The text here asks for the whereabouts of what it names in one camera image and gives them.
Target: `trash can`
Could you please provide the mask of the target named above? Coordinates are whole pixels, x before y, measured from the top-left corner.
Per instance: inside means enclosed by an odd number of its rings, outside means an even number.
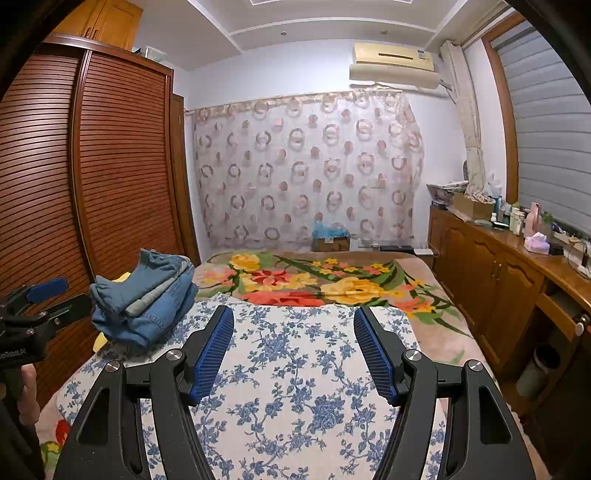
[[[538,345],[534,356],[517,381],[517,393],[529,399],[536,398],[548,382],[548,375],[560,365],[560,355],[547,343]]]

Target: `gray blind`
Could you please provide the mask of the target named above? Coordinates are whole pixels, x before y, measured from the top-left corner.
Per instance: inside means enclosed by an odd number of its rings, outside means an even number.
[[[501,57],[513,102],[519,202],[539,202],[557,219],[591,233],[591,105],[529,22],[492,46]]]

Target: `blue and white floral sheet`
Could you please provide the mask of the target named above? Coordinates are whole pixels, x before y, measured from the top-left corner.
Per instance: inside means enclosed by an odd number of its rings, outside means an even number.
[[[171,336],[133,356],[109,344],[93,355],[58,394],[71,424],[103,366],[151,362],[205,326],[218,305],[234,312],[235,334],[209,397],[191,410],[217,479],[371,479],[384,454],[397,408],[378,395],[355,340],[353,307],[259,306],[218,294],[197,301]],[[374,307],[376,318],[409,348],[418,342],[406,314]],[[165,479],[150,400],[142,401],[152,479]],[[423,479],[436,479],[445,416],[439,402]]]

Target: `stack of clothes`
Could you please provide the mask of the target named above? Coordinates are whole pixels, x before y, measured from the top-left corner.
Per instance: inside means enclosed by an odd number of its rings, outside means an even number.
[[[153,345],[193,306],[194,272],[187,257],[141,249],[138,266],[123,281],[96,276],[93,325],[108,339]]]

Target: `floral blanket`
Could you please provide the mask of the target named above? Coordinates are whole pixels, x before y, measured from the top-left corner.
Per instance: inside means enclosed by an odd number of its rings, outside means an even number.
[[[251,268],[254,257],[236,257],[235,263],[234,276],[240,282],[253,279],[257,283],[259,269]],[[391,265],[386,265],[372,268],[391,270]],[[282,283],[291,282],[292,286],[313,285],[311,275],[285,273],[282,277]],[[236,281],[229,278],[223,281]],[[278,280],[273,282],[263,280],[261,285],[275,286]],[[246,290],[248,282],[242,284]],[[360,298],[370,300],[370,294],[363,295]],[[133,356],[112,344],[93,355],[58,393],[63,417],[73,422],[108,361],[122,359],[126,365],[137,365],[158,358],[203,328],[220,304],[233,309],[235,333],[210,396],[191,410],[215,478],[336,480],[355,475],[371,479],[398,409],[377,394],[355,341],[355,308],[350,306],[324,301],[313,308],[260,306],[226,295],[196,301],[170,337],[145,355]],[[384,328],[396,332],[408,348],[418,348],[404,312],[393,307],[373,311]],[[141,412],[151,476],[162,480],[164,470],[149,401],[142,402]],[[438,403],[424,479],[437,478],[445,426]]]
[[[394,306],[407,314],[433,361],[463,365],[475,358],[488,367],[462,314],[428,266],[412,255],[233,252],[197,267],[193,281],[200,298],[225,293],[259,305]]]

